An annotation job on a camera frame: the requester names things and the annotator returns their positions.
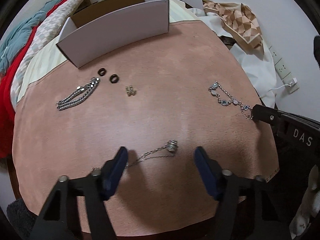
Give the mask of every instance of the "plush toy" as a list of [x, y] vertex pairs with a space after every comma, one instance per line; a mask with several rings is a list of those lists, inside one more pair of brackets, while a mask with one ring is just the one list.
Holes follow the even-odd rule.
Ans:
[[300, 236], [308, 227], [310, 217], [316, 217], [320, 210], [320, 177], [315, 165], [309, 173], [308, 188], [303, 195], [298, 211], [290, 223], [291, 238]]

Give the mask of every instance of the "silver chain necklace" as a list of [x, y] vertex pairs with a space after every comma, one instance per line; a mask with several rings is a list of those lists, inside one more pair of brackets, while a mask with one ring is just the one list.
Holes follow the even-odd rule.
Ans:
[[[62, 110], [68, 109], [70, 107], [77, 106], [77, 105], [81, 104], [83, 101], [85, 101], [93, 93], [93, 91], [99, 85], [99, 82], [100, 82], [99, 78], [93, 77], [92, 79], [90, 79], [89, 83], [85, 84], [84, 86], [77, 87], [77, 89], [70, 96], [57, 102], [57, 109], [59, 111], [62, 111]], [[71, 101], [73, 98], [75, 98], [76, 96], [78, 96], [82, 93], [84, 93], [83, 96]]]
[[[216, 89], [218, 87], [230, 98], [230, 100], [220, 99], [220, 94], [216, 92]], [[221, 85], [219, 84], [218, 81], [216, 81], [213, 85], [211, 85], [209, 87], [209, 91], [211, 92], [211, 94], [214, 97], [218, 98], [219, 104], [222, 104], [223, 106], [229, 106], [231, 104], [234, 104], [235, 106], [240, 106], [242, 115], [248, 120], [252, 119], [252, 113], [250, 113], [250, 115], [246, 115], [246, 113], [244, 112], [244, 111], [248, 111], [248, 110], [250, 110], [250, 112], [252, 112], [251, 107], [249, 105], [243, 105], [240, 101], [236, 100], [232, 95], [230, 95], [227, 91], [225, 91], [221, 87]]]
[[[161, 151], [161, 150], [164, 150], [166, 149], [169, 153], [171, 153], [170, 155], [162, 155], [162, 156], [153, 156], [153, 157], [148, 157], [146, 158], [148, 155], [150, 154], [153, 154], [153, 153], [156, 153], [158, 151]], [[163, 147], [160, 147], [158, 149], [155, 149], [153, 151], [150, 151], [150, 152], [147, 152], [147, 153], [144, 153], [141, 155], [141, 157], [139, 157], [138, 159], [136, 159], [135, 162], [131, 163], [131, 164], [127, 164], [126, 165], [126, 169], [131, 167], [131, 166], [134, 166], [134, 165], [137, 165], [138, 163], [141, 163], [143, 161], [146, 161], [146, 160], [149, 160], [149, 159], [154, 159], [154, 158], [165, 158], [165, 157], [174, 157], [175, 154], [177, 153], [177, 150], [178, 150], [178, 141], [176, 140], [170, 140], [168, 141]]]

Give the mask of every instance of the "gray fuzzy cloth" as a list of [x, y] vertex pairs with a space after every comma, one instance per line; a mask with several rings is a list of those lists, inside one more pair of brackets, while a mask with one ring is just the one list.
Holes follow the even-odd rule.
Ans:
[[8, 205], [7, 216], [18, 235], [28, 240], [37, 216], [28, 210], [22, 198]]

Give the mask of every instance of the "power strip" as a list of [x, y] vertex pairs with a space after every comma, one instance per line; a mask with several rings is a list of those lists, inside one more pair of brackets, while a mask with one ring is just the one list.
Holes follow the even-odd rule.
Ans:
[[284, 85], [288, 85], [286, 86], [286, 90], [288, 91], [289, 94], [295, 92], [297, 89], [300, 88], [297, 79], [293, 76], [288, 65], [284, 62], [284, 59], [276, 51], [276, 49], [270, 43], [268, 43], [265, 39], [264, 41], [271, 52], [273, 63], [275, 65], [275, 69], [278, 76], [280, 77]]

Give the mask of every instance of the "patterned pillow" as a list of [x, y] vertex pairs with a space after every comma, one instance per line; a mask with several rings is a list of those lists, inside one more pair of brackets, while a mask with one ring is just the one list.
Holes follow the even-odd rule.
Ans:
[[65, 20], [74, 13], [83, 0], [67, 0], [50, 14], [37, 28], [35, 37], [21, 61], [13, 78], [10, 98], [13, 109], [16, 109], [18, 95], [21, 90], [23, 76], [27, 70], [30, 60], [51, 40], [53, 40], [62, 28]]

